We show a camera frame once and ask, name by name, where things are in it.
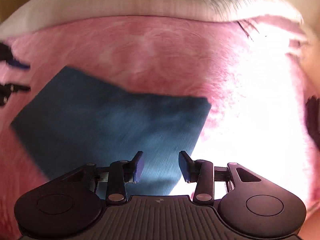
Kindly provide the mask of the blue denim jeans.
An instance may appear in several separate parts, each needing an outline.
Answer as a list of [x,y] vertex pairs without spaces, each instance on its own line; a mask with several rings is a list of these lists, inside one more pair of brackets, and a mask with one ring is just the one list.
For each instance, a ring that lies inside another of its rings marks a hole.
[[49,179],[142,151],[142,177],[128,195],[168,195],[181,177],[178,154],[193,151],[210,108],[206,98],[130,93],[65,67],[11,126]]

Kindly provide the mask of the white striped quilt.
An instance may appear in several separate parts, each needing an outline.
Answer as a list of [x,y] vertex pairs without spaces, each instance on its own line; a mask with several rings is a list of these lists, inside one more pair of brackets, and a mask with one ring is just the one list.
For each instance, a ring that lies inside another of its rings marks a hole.
[[300,12],[285,0],[31,0],[1,24],[1,38],[106,16],[164,16],[204,22],[280,16],[303,23]]

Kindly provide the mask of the pink floral fleece blanket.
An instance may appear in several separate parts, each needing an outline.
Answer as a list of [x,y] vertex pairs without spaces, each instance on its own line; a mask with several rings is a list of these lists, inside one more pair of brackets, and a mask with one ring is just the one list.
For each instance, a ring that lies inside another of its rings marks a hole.
[[315,92],[296,54],[300,26],[264,16],[240,23],[168,17],[103,17],[7,39],[31,63],[23,72],[1,63],[1,81],[31,83],[1,110],[1,239],[20,236],[14,201],[45,177],[9,125],[65,65],[131,92],[204,96],[211,104],[196,145],[253,166],[296,193],[308,216],[319,209],[319,157],[303,124],[303,103]]

